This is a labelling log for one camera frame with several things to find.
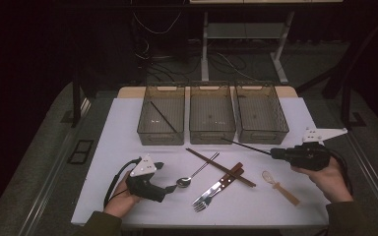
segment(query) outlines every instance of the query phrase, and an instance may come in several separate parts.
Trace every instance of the spoon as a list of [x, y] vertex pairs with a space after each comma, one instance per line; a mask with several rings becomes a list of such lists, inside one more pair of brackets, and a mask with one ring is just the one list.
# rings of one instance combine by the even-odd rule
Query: spoon
[[293, 194], [291, 194], [288, 190], [284, 189], [282, 186], [281, 186], [281, 183], [279, 182], [276, 182], [274, 179], [273, 179], [273, 176], [271, 175], [271, 173], [267, 170], [263, 171], [262, 173], [262, 176], [263, 176], [263, 179], [265, 179], [266, 182], [268, 182], [269, 184], [272, 184], [273, 185], [273, 188], [274, 189], [277, 189], [279, 192], [281, 192], [281, 194], [287, 198], [291, 204], [293, 204], [294, 206], [297, 206], [299, 203], [300, 203], [300, 200], [297, 199]]
[[[210, 160], [214, 160], [220, 153], [217, 152], [213, 155], [213, 157], [210, 158]], [[197, 171], [195, 171], [195, 173], [193, 173], [191, 176], [189, 177], [184, 177], [184, 178], [180, 178], [176, 181], [176, 184], [178, 187], [180, 188], [186, 188], [190, 185], [190, 182], [192, 180], [192, 178], [197, 175], [199, 172], [201, 172], [201, 170], [203, 168], [205, 168], [205, 166], [207, 166], [209, 163], [208, 162], [205, 162], [204, 165], [201, 166], [201, 168], [199, 168]]]

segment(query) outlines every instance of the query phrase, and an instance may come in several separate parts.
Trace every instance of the hand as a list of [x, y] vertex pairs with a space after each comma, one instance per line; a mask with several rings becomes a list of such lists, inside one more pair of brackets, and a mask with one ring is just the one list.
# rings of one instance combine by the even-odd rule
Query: hand
[[119, 184], [116, 186], [116, 189], [112, 194], [112, 196], [116, 196], [109, 201], [103, 212], [121, 218], [126, 215], [136, 203], [140, 201], [140, 197], [131, 195], [127, 190], [127, 184], [125, 183], [125, 180], [128, 178], [129, 174], [130, 171], [125, 173], [124, 178], [122, 178], [121, 182], [119, 182]]
[[345, 184], [342, 169], [337, 161], [331, 157], [327, 167], [320, 171], [312, 171], [291, 166], [293, 171], [306, 174], [309, 179], [324, 193], [331, 203], [352, 202], [353, 198]]

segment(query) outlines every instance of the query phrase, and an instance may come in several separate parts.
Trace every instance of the sleeve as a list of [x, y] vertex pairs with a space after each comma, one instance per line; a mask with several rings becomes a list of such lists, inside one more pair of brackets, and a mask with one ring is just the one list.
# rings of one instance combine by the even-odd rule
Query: sleeve
[[368, 236], [370, 224], [356, 202], [326, 206], [329, 215], [329, 236]]
[[121, 228], [122, 220], [113, 215], [95, 211], [88, 222], [73, 236], [113, 236]]

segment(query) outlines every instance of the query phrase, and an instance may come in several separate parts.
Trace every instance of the white table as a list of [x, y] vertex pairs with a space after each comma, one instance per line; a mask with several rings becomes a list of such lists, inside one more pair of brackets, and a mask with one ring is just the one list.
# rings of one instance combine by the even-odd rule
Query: white table
[[[195, 176], [188, 188], [177, 188], [174, 193], [166, 195], [162, 203], [142, 200], [123, 218], [123, 227], [292, 228], [328, 224], [325, 210], [328, 201], [307, 176], [291, 171], [287, 162], [236, 145], [190, 145], [188, 108], [183, 146], [143, 147], [137, 134], [142, 101], [141, 97], [114, 99], [72, 217], [73, 224], [84, 224], [94, 210], [102, 210], [103, 199], [113, 176], [131, 159], [149, 153], [154, 161], [163, 162], [163, 169], [158, 170], [151, 180], [162, 188], [174, 185], [180, 177], [191, 175], [204, 162], [186, 148], [205, 156], [219, 151], [216, 162], [229, 169], [240, 161], [245, 170], [243, 177], [257, 184], [257, 187], [250, 188], [235, 181], [217, 195], [207, 209], [195, 212], [192, 202], [224, 174], [209, 165]], [[302, 98], [297, 97], [283, 97], [281, 105], [290, 132], [280, 147], [300, 145], [305, 129], [315, 128], [307, 107]], [[274, 147], [251, 146], [266, 150]], [[301, 203], [292, 205], [265, 182], [262, 178], [264, 170], [271, 172], [276, 181], [281, 182]]]

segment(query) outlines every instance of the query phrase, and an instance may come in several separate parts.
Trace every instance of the dark background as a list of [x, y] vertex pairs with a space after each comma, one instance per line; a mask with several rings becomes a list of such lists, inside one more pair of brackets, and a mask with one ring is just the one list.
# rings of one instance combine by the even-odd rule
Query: dark background
[[[167, 15], [150, 14], [146, 20], [156, 17], [167, 21]], [[186, 39], [200, 37], [198, 17], [199, 13], [185, 13], [179, 20], [179, 28], [168, 38], [180, 38], [173, 40], [180, 50], [171, 53], [184, 57]], [[129, 14], [113, 11], [66, 13], [48, 0], [0, 0], [0, 196], [52, 101], [71, 82], [75, 65], [87, 96], [99, 89], [119, 89], [130, 78], [141, 79], [134, 56], [141, 31], [129, 24], [130, 19]], [[336, 11], [296, 12], [289, 40], [353, 42], [377, 24], [378, 1], [345, 1]], [[158, 48], [170, 45], [155, 35], [151, 40]], [[378, 114], [378, 33], [350, 77]]]

